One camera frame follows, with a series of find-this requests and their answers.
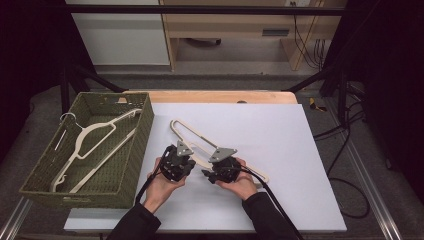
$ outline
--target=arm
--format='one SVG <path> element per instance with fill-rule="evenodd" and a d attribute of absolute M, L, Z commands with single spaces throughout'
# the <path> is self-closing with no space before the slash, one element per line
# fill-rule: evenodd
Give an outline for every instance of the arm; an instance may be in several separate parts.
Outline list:
<path fill-rule="evenodd" d="M 246 162 L 237 158 L 242 166 Z M 290 225 L 275 208 L 267 193 L 257 192 L 252 176 L 240 172 L 237 180 L 233 183 L 216 181 L 216 184 L 230 190 L 240 197 L 247 215 L 253 222 L 256 232 L 261 240 L 291 240 L 297 239 Z"/>
<path fill-rule="evenodd" d="M 119 221 L 108 236 L 108 240 L 147 240 L 152 239 L 160 226 L 160 221 L 153 214 L 171 196 L 172 192 L 185 185 L 185 179 L 171 182 L 162 174 L 157 175 L 146 190 L 146 200 L 136 203 Z"/>

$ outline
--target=person's left hand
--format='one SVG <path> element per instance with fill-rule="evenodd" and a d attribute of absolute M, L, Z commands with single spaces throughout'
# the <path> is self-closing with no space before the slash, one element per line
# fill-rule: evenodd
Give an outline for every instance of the person's left hand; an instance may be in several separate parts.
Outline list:
<path fill-rule="evenodd" d="M 159 162 L 160 158 L 156 158 L 153 171 L 156 169 Z M 169 198 L 169 196 L 171 196 L 175 189 L 185 185 L 186 178 L 187 176 L 178 182 L 173 182 L 168 180 L 162 173 L 159 173 L 146 190 L 146 200 L 144 201 L 143 206 L 151 213 L 155 213 L 158 208 Z"/>

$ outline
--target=woven basket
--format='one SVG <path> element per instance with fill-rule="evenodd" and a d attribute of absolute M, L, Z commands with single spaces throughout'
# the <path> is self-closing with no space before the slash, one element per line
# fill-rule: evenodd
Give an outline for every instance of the woven basket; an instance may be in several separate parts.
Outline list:
<path fill-rule="evenodd" d="M 86 128 L 94 123 L 109 122 L 135 108 L 142 109 L 141 114 L 117 122 L 116 130 L 91 154 L 73 161 L 65 172 L 64 183 L 57 186 L 56 192 L 49 191 L 51 182 L 75 150 L 75 141 L 82 130 L 77 123 Z M 134 204 L 154 118 L 148 93 L 80 93 L 69 112 L 75 114 L 76 120 L 65 115 L 20 193 L 49 207 L 130 208 Z M 69 193 L 134 128 L 133 137 L 77 193 Z M 87 153 L 111 129 L 104 127 L 90 132 L 82 142 L 79 154 Z"/>

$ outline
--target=floor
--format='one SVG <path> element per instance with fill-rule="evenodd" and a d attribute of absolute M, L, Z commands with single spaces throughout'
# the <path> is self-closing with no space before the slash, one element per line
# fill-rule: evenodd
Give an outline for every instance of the floor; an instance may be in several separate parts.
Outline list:
<path fill-rule="evenodd" d="M 306 79 L 317 70 L 303 64 L 300 71 L 292 72 L 279 41 L 255 39 L 223 39 L 219 46 L 210 42 L 184 40 L 178 55 L 174 72 L 161 67 L 147 69 L 139 67 L 122 71 L 119 68 L 101 68 L 99 73 L 111 82 L 130 89 L 254 89 L 274 90 L 287 89 Z M 104 91 L 101 86 L 90 82 L 95 91 Z M 336 123 L 330 111 L 322 111 L 322 107 L 330 109 L 333 98 L 322 99 L 317 94 L 321 83 L 315 83 L 297 93 L 297 99 L 304 106 L 305 114 L 313 134 L 333 128 Z M 310 108 L 310 98 L 314 97 L 316 106 Z M 356 100 L 348 97 L 348 103 Z M 20 199 L 19 187 L 25 177 L 49 143 L 59 122 L 61 114 L 60 94 L 57 87 L 34 96 L 33 111 L 25 127 L 7 159 L 0 169 L 0 224 L 6 223 L 8 216 Z M 424 239 L 424 206 L 415 197 L 413 191 L 402 176 L 402 173 L 386 168 L 384 153 L 381 152 L 377 140 L 362 118 L 351 126 L 350 142 L 354 143 L 360 158 L 368 169 L 384 203 L 392 216 L 396 228 L 403 239 Z M 335 155 L 343 144 L 341 134 L 331 135 L 324 140 L 316 141 L 323 165 L 326 169 L 331 165 Z M 340 155 L 340 159 L 332 170 L 332 177 L 342 178 L 361 187 L 361 181 L 353 167 L 352 157 L 348 150 Z M 351 215 L 366 212 L 366 202 L 361 194 L 340 181 L 331 181 L 340 208 Z M 398 239 L 385 236 L 377 221 L 376 209 L 361 219 L 345 216 L 348 231 L 335 234 L 305 234 L 307 239 Z M 63 223 L 68 210 L 48 209 L 33 204 L 27 219 L 23 222 L 20 237 L 24 239 L 49 239 L 51 234 L 74 235 L 65 233 Z"/>

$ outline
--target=black curtain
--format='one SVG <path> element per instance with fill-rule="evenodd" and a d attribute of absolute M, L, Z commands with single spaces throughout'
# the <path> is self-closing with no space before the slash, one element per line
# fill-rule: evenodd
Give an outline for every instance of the black curtain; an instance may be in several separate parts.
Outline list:
<path fill-rule="evenodd" d="M 30 99 L 59 85 L 66 65 L 94 67 L 71 14 L 45 11 L 65 1 L 0 1 L 0 162 L 30 114 Z"/>
<path fill-rule="evenodd" d="M 371 9 L 376 1 L 370 2 L 349 4 Z M 344 70 L 349 81 L 364 84 L 363 105 L 387 159 L 424 202 L 423 19 L 424 1 L 380 1 L 355 39 Z M 360 22 L 355 16 L 342 18 L 326 65 L 334 63 Z"/>

